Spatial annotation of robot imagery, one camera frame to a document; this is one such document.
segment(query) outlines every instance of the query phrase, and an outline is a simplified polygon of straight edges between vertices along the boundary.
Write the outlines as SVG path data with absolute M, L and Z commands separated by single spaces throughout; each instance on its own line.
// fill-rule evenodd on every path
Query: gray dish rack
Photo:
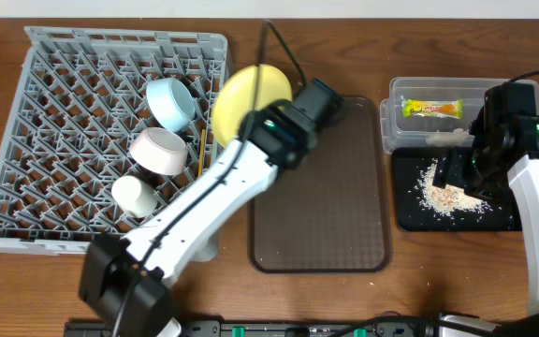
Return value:
M 25 27 L 28 51 L 0 147 L 0 253 L 84 254 L 94 235 L 120 237 L 134 219 L 111 197 L 130 174 L 155 189 L 156 214 L 197 178 L 200 146 L 209 164 L 211 107 L 231 73 L 218 34 Z M 176 77 L 191 91 L 197 118 L 183 134 L 184 171 L 161 176 L 128 148 L 146 127 L 147 82 Z M 201 139 L 201 130 L 208 136 Z

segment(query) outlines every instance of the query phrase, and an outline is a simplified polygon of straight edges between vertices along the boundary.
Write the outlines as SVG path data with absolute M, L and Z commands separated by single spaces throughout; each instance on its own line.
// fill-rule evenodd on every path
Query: wooden table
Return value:
M 276 21 L 307 76 L 376 104 L 397 76 L 509 78 L 539 69 L 539 21 Z M 30 43 L 25 25 L 217 32 L 234 65 L 255 60 L 260 21 L 0 20 L 0 140 Z M 277 42 L 270 40 L 271 46 Z M 292 69 L 283 52 L 270 61 Z M 287 70 L 294 76 L 293 70 Z M 450 310 L 488 320 L 526 314 L 521 233 L 406 233 L 394 225 L 389 267 L 365 275 L 266 275 L 247 257 L 247 210 L 221 231 L 221 251 L 175 286 L 186 312 L 228 320 L 359 320 L 385 310 Z M 95 318 L 77 296 L 82 256 L 0 255 L 0 335 L 59 335 L 69 318 Z

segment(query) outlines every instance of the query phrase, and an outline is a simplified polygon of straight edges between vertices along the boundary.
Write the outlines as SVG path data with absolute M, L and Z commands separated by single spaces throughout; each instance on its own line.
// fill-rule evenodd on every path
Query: white wall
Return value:
M 0 17 L 539 19 L 539 0 L 0 0 Z

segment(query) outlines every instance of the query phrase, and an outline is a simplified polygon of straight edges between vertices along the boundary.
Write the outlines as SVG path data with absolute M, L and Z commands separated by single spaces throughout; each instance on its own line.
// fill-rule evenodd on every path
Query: white cup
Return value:
M 157 200 L 152 187 L 141 179 L 123 176 L 111 186 L 111 196 L 122 211 L 131 217 L 144 217 L 155 211 Z
M 144 168 L 163 175 L 182 173 L 188 156 L 184 140 L 161 127 L 140 132 L 128 152 Z
M 167 78 L 147 83 L 149 110 L 171 132 L 183 130 L 195 118 L 195 102 L 182 82 Z

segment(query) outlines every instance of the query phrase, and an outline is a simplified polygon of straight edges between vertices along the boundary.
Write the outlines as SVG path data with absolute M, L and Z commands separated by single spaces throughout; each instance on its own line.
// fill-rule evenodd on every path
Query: snack package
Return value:
M 402 115 L 424 117 L 463 117 L 463 101 L 420 101 L 406 99 L 402 101 Z

